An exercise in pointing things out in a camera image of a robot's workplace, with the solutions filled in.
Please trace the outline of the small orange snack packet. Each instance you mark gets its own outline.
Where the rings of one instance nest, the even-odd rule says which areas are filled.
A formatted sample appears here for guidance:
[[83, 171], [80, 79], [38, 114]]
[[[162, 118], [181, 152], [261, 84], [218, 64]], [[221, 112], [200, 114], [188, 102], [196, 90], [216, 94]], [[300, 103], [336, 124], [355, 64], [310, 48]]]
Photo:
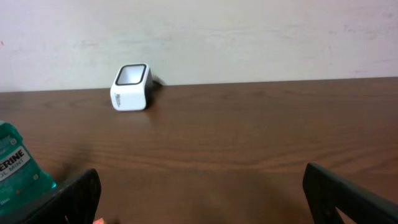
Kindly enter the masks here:
[[93, 224], [106, 224], [106, 222], [104, 221], [103, 218], [100, 218], [100, 219], [98, 219], [98, 220], [95, 220], [95, 221], [93, 222]]

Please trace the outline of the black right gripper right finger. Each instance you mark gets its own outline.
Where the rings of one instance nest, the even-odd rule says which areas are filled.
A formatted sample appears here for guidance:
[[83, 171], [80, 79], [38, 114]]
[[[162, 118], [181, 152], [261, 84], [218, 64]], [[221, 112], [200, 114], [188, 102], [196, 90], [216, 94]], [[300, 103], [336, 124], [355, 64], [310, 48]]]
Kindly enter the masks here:
[[343, 223], [339, 211], [355, 223], [397, 224], [396, 204], [318, 164], [307, 164], [302, 186], [316, 224]]

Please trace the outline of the blue mouthwash bottle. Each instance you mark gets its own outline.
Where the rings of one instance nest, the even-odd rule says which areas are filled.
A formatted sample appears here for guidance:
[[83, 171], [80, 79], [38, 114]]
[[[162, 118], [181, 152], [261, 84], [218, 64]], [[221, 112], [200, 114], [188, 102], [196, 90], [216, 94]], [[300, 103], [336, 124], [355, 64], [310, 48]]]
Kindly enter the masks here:
[[18, 130], [1, 121], [1, 215], [56, 186], [54, 179], [36, 163]]

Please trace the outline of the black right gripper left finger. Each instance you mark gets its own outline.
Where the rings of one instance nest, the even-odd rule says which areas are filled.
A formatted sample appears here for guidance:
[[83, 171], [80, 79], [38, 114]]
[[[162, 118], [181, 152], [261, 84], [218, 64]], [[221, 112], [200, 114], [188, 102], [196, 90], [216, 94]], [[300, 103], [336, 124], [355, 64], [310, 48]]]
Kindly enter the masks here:
[[92, 224], [100, 195], [100, 177], [95, 169], [88, 169], [31, 202], [1, 215], [1, 224]]

